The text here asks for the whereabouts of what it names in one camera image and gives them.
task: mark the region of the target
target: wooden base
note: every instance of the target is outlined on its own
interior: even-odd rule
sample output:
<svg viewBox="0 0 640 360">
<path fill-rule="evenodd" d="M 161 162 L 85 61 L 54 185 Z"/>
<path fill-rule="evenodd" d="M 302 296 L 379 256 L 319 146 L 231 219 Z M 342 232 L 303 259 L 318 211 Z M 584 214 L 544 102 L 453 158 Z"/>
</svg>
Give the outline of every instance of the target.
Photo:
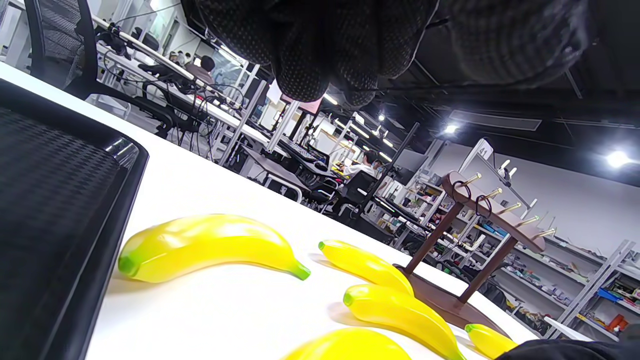
<svg viewBox="0 0 640 360">
<path fill-rule="evenodd" d="M 394 266 L 407 276 L 416 299 L 436 311 L 446 322 L 461 329 L 470 323 L 480 323 L 508 337 L 498 325 L 470 304 L 460 302 L 457 296 L 418 275 L 407 274 L 403 266 L 398 264 Z"/>
</svg>

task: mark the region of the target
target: white table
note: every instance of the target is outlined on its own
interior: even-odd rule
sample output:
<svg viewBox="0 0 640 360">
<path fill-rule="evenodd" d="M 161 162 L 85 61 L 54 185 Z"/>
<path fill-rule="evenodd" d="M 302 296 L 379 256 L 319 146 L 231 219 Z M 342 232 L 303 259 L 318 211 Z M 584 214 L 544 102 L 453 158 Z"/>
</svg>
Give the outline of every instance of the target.
<svg viewBox="0 0 640 360">
<path fill-rule="evenodd" d="M 109 48 L 101 44 L 96 44 L 96 49 L 98 54 L 100 54 L 101 56 L 105 56 L 105 54 L 108 53 L 106 55 L 106 58 L 119 64 L 119 66 L 121 66 L 126 71 L 132 72 L 140 76 L 141 78 L 147 79 L 149 81 L 157 81 L 157 78 L 155 76 L 149 74 L 148 72 L 142 71 L 138 67 L 138 64 L 141 64 L 138 60 L 135 60 L 135 59 L 128 60 L 123 56 L 118 56 L 115 53 L 110 52 Z M 187 103 L 189 104 L 193 103 L 193 95 L 185 95 L 181 93 L 175 86 L 168 86 L 168 90 L 172 95 L 186 101 Z M 196 100 L 196 106 L 200 106 L 201 103 L 202 102 L 200 100 Z M 205 109 L 210 116 L 222 121 L 229 127 L 233 127 L 234 129 L 237 129 L 238 125 L 240 125 L 240 119 L 223 111 L 222 109 L 220 109 L 219 107 L 211 103 L 208 103 Z M 248 136 L 249 138 L 251 138 L 252 140 L 259 142 L 263 147 L 267 146 L 267 144 L 269 143 L 269 138 L 267 138 L 262 133 L 260 133 L 259 131 L 257 131 L 252 127 L 243 126 L 242 133 Z M 289 157 L 289 155 L 279 147 L 276 147 L 275 151 L 283 156 Z"/>
<path fill-rule="evenodd" d="M 410 257 L 185 149 L 110 115 L 5 64 L 0 77 L 85 114 L 135 139 L 149 161 L 125 231 L 125 239 L 152 225 L 202 213 L 230 213 L 269 224 L 291 243 L 312 272 L 306 281 L 249 265 L 204 269 L 164 284 L 127 281 L 114 273 L 93 337 L 89 360 L 264 359 L 277 360 L 302 343 L 346 327 L 341 305 L 347 287 L 362 280 L 319 261 L 317 244 L 342 239 L 390 263 Z M 207 184 L 196 195 L 185 179 Z M 159 197 L 167 188 L 172 193 Z M 455 294 L 466 284 L 421 263 L 416 274 Z M 525 327 L 479 293 L 469 300 L 514 341 L 535 339 Z M 440 359 L 400 334 L 375 329 L 414 359 Z M 454 330 L 461 342 L 466 335 Z M 461 347 L 467 359 L 481 359 Z"/>
</svg>

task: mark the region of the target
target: black glove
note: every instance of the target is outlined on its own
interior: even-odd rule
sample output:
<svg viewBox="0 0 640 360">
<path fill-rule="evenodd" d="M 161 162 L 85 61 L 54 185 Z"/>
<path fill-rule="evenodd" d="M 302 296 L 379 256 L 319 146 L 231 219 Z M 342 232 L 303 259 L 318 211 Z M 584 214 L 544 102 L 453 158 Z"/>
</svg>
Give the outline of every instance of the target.
<svg viewBox="0 0 640 360">
<path fill-rule="evenodd" d="M 627 360 L 635 359 L 639 342 L 599 343 L 578 340 L 533 340 L 496 360 Z"/>
<path fill-rule="evenodd" d="M 588 0 L 449 0 L 461 67 L 485 84 L 536 86 L 588 46 Z M 353 107 L 378 76 L 413 61 L 438 0 L 198 0 L 207 25 L 235 53 L 272 64 L 282 92 L 302 102 L 332 83 Z"/>
</svg>

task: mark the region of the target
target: wooden stand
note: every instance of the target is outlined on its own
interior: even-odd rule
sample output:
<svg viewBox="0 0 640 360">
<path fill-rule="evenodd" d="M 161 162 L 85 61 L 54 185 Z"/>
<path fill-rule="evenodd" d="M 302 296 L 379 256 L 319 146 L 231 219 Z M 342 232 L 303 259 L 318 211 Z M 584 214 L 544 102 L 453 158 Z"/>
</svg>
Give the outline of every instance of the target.
<svg viewBox="0 0 640 360">
<path fill-rule="evenodd" d="M 504 209 L 492 199 L 482 198 L 483 192 L 471 185 L 470 181 L 466 181 L 459 173 L 450 172 L 447 174 L 443 178 L 442 187 L 449 196 L 456 200 L 455 205 L 449 210 L 446 216 L 444 216 L 438 226 L 436 226 L 435 230 L 425 240 L 424 244 L 422 244 L 420 249 L 415 253 L 407 266 L 397 264 L 394 264 L 394 266 L 407 276 L 413 286 L 416 299 L 419 299 L 434 309 L 445 321 L 461 328 L 464 328 L 469 323 L 481 323 L 506 335 L 504 331 L 495 325 L 487 316 L 472 305 L 467 304 L 467 302 L 471 295 L 473 295 L 498 266 L 500 266 L 502 260 L 511 252 L 518 241 L 524 243 L 533 252 L 541 252 L 544 250 L 544 239 L 537 240 L 540 234 L 538 234 L 537 227 L 531 224 L 533 221 L 523 222 L 520 218 L 510 213 L 509 209 Z M 487 201 L 491 203 L 491 211 L 486 204 Z M 502 244 L 502 247 L 497 250 L 491 260 L 485 264 L 482 271 L 480 271 L 476 278 L 469 284 L 462 295 L 456 296 L 415 275 L 413 271 L 424 257 L 429 254 L 429 251 L 431 251 L 438 239 L 451 225 L 465 205 L 477 209 L 481 215 L 488 217 L 489 220 L 509 232 L 511 237 Z"/>
</svg>

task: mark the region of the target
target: yellow banana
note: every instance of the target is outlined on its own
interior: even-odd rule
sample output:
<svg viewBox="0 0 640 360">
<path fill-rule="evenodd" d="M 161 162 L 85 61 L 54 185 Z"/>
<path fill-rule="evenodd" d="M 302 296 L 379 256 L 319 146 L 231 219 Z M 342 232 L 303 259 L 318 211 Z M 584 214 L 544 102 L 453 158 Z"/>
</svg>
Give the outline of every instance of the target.
<svg viewBox="0 0 640 360">
<path fill-rule="evenodd" d="M 465 331 L 476 348 L 490 359 L 495 359 L 518 346 L 506 336 L 479 323 L 468 324 Z"/>
<path fill-rule="evenodd" d="M 118 269 L 147 282 L 164 282 L 207 266 L 255 263 L 304 280 L 311 272 L 272 228 L 236 215 L 198 215 L 165 222 L 131 236 Z"/>
<path fill-rule="evenodd" d="M 379 332 L 350 327 L 309 341 L 282 360 L 411 360 L 395 341 Z"/>
<path fill-rule="evenodd" d="M 400 270 L 378 256 L 339 240 L 320 241 L 318 247 L 332 264 L 344 271 L 413 296 L 409 280 Z"/>
<path fill-rule="evenodd" d="M 465 360 L 449 325 L 411 295 L 365 284 L 348 288 L 343 302 L 359 320 L 408 332 L 448 360 Z"/>
</svg>

